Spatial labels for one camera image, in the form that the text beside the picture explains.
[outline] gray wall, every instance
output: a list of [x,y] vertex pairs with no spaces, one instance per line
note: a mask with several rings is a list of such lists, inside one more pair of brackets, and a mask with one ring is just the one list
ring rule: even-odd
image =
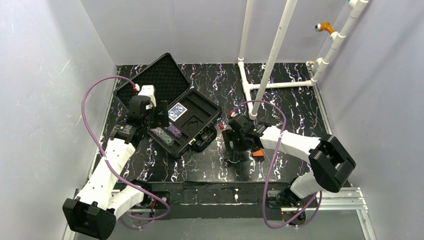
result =
[[[423,13],[422,1],[370,1],[319,82],[333,133],[357,163],[350,180],[378,239],[424,234]],[[336,25],[348,14],[345,6]]]
[[[170,52],[178,63],[235,63],[246,0],[81,0],[116,65],[150,64]],[[313,60],[343,0],[298,1],[277,62]],[[266,62],[284,0],[256,0],[245,62]]]
[[[82,96],[116,68],[79,0],[2,1],[0,43],[0,239],[58,240],[95,154]],[[112,87],[87,102],[96,135]]]

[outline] black case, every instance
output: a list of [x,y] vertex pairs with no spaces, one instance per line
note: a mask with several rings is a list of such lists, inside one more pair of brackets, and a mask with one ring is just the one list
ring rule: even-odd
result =
[[[169,123],[174,124],[182,132],[180,138],[167,132],[174,139],[172,146],[165,144],[150,130],[147,131],[172,157],[181,157],[190,147],[196,152],[201,152],[216,138],[217,130],[213,123],[221,115],[222,108],[190,88],[189,81],[170,53],[163,54],[131,80],[140,88],[143,85],[153,85],[156,102],[166,100],[168,110],[177,103],[187,108],[175,122],[169,119]],[[128,110],[130,99],[134,96],[133,86],[127,82],[116,89],[113,95]]]

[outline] metal bracket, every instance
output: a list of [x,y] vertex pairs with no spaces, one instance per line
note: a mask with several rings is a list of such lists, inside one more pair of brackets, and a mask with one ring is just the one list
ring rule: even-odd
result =
[[[315,207],[308,207],[307,211],[314,211]],[[342,187],[337,193],[322,191],[322,201],[319,207],[320,211],[342,211],[355,210],[360,226],[362,227],[363,235],[366,240],[376,240],[370,218],[368,217],[368,207],[364,200],[361,189],[359,187]],[[282,207],[281,212],[298,211],[297,207]]]

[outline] tabletop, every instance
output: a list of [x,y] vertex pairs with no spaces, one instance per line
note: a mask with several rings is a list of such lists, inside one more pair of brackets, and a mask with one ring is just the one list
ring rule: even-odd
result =
[[[235,106],[244,102],[241,75],[237,64],[179,64],[181,71],[190,84],[205,97],[222,107],[222,115],[218,117],[214,127],[218,131],[217,138],[201,153],[188,150],[180,158],[172,158],[152,138],[146,137],[137,147],[134,155],[125,165],[121,175],[131,181],[138,179],[149,182],[263,182],[270,167],[272,149],[266,149],[265,160],[258,162],[249,152],[241,155],[240,162],[225,161],[224,141],[219,124],[228,128],[228,113]],[[246,64],[247,80],[259,84],[265,70],[265,64]],[[118,66],[117,74],[131,78],[147,65]],[[305,63],[276,63],[270,82],[298,82],[309,79]],[[123,84],[119,80],[116,87]],[[257,90],[252,90],[255,99]],[[320,137],[326,134],[326,128],[320,112],[319,104],[312,87],[274,88],[265,91],[264,100],[279,107],[287,117],[286,130],[308,137]],[[240,113],[246,107],[240,107]],[[109,106],[103,136],[103,147],[106,147],[109,134],[116,118],[125,114],[125,109],[112,99]],[[282,126],[282,116],[270,105],[262,104],[257,114],[258,122],[267,122]],[[306,162],[279,152],[273,167],[270,181],[289,182],[294,177],[309,171]]]

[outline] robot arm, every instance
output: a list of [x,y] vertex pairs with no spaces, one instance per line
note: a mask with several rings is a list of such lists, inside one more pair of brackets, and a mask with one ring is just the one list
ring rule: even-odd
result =
[[278,204],[296,206],[297,203],[321,190],[337,193],[347,181],[356,164],[333,135],[308,137],[260,122],[254,125],[242,114],[234,115],[228,123],[231,130],[223,131],[226,146],[234,151],[278,149],[308,164],[312,171],[294,178],[276,198]]
[[[111,167],[120,174],[147,129],[169,126],[167,102],[156,103],[153,85],[142,87],[129,101],[128,113],[115,125],[107,142],[105,153]],[[144,200],[144,194],[130,186],[111,198],[118,179],[100,159],[87,184],[75,199],[66,199],[63,213],[72,231],[100,240],[107,239],[117,219],[135,204]]]

